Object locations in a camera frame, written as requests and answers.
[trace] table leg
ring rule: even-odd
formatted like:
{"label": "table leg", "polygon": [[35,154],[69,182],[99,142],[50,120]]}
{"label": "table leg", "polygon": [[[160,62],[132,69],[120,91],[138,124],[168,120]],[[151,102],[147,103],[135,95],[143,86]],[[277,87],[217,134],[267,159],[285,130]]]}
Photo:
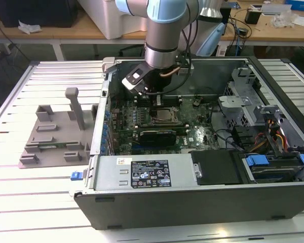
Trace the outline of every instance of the table leg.
{"label": "table leg", "polygon": [[9,44],[0,44],[0,51],[5,53],[6,55],[10,55],[11,51],[9,49]]}
{"label": "table leg", "polygon": [[97,44],[93,44],[93,51],[94,51],[94,54],[95,54],[95,60],[98,60],[98,57],[99,57],[99,52],[98,52],[98,45]]}
{"label": "table leg", "polygon": [[219,45],[217,48],[216,56],[225,57],[226,51],[227,51],[227,46]]}
{"label": "table leg", "polygon": [[58,61],[65,61],[62,49],[61,49],[61,45],[60,44],[52,44],[54,52],[55,52],[55,56],[56,56],[56,60]]}

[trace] warning label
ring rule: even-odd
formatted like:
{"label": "warning label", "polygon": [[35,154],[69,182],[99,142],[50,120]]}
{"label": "warning label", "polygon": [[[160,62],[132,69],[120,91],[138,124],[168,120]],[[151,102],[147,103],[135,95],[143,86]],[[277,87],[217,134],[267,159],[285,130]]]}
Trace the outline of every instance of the warning label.
{"label": "warning label", "polygon": [[132,161],[131,175],[133,188],[171,186],[167,160]]}

